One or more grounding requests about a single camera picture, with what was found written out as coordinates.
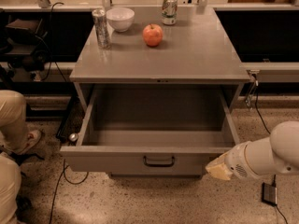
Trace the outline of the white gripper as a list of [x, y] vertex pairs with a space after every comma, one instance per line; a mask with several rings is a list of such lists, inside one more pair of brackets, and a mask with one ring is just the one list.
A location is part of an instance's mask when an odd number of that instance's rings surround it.
[[264, 141], [248, 141], [211, 161], [206, 171], [214, 178], [228, 181], [234, 174], [239, 179], [258, 179], [263, 175]]

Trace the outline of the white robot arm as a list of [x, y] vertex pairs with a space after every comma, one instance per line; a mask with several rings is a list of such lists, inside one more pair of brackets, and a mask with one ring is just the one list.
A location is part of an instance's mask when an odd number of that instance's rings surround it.
[[277, 125], [264, 139], [236, 145], [206, 166], [206, 171], [221, 180], [258, 179], [265, 175], [299, 173], [299, 122]]

